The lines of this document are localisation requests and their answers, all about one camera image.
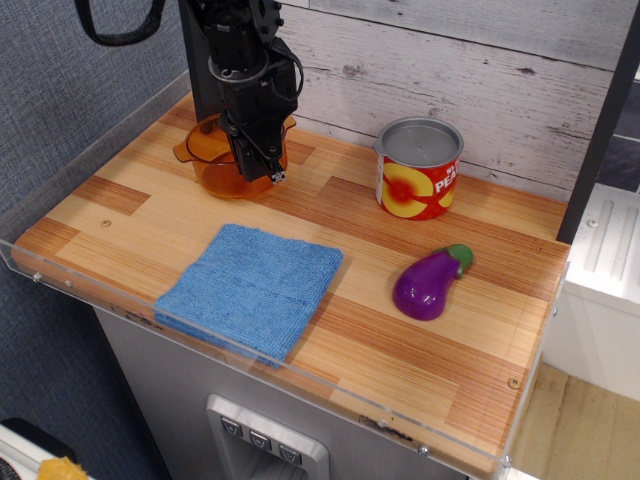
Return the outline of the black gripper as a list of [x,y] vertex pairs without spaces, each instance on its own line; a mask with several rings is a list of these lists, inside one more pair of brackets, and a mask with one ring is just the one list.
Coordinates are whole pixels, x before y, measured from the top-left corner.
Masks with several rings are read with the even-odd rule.
[[230,137],[239,173],[245,181],[284,181],[283,125],[298,107],[298,57],[275,38],[249,68],[210,61],[209,70],[221,90],[227,121],[241,132]]

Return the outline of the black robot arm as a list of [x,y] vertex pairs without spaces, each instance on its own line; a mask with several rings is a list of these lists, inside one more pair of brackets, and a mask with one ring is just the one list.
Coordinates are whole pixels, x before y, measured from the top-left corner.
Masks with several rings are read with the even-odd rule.
[[297,56],[277,36],[279,1],[184,1],[197,118],[217,114],[248,182],[285,179],[284,122],[304,85]]

